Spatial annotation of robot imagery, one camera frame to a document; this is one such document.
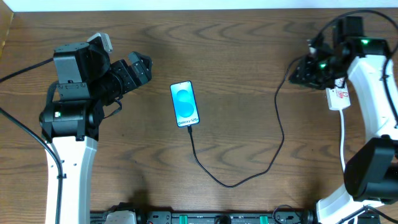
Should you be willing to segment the white power strip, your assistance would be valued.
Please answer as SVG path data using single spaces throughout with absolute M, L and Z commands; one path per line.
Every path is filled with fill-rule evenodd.
M 351 106 L 345 78 L 336 79 L 333 87 L 326 88 L 325 91 L 330 110 L 339 111 Z

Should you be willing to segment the blue screen Galaxy smartphone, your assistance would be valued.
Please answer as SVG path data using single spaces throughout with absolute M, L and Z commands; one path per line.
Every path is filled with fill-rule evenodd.
M 200 116 L 192 82 L 188 80 L 171 84 L 170 93 L 177 126 L 183 128 L 198 124 L 200 122 Z

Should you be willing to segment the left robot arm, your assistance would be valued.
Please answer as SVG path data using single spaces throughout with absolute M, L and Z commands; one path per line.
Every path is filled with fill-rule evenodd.
M 104 107 L 152 78 L 152 59 L 131 52 L 111 62 L 97 40 L 54 50 L 58 81 L 39 115 L 49 152 L 46 223 L 89 223 L 91 175 Z

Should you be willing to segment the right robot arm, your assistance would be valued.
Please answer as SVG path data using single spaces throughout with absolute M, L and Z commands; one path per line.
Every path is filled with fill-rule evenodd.
M 342 14 L 328 23 L 333 43 L 323 34 L 308 42 L 309 53 L 298 59 L 289 80 L 293 84 L 334 95 L 348 83 L 357 94 L 366 142 L 343 161 L 344 182 L 314 210 L 305 211 L 302 223 L 364 221 L 365 213 L 397 202 L 397 85 L 393 55 L 385 39 L 364 33 L 362 11 Z

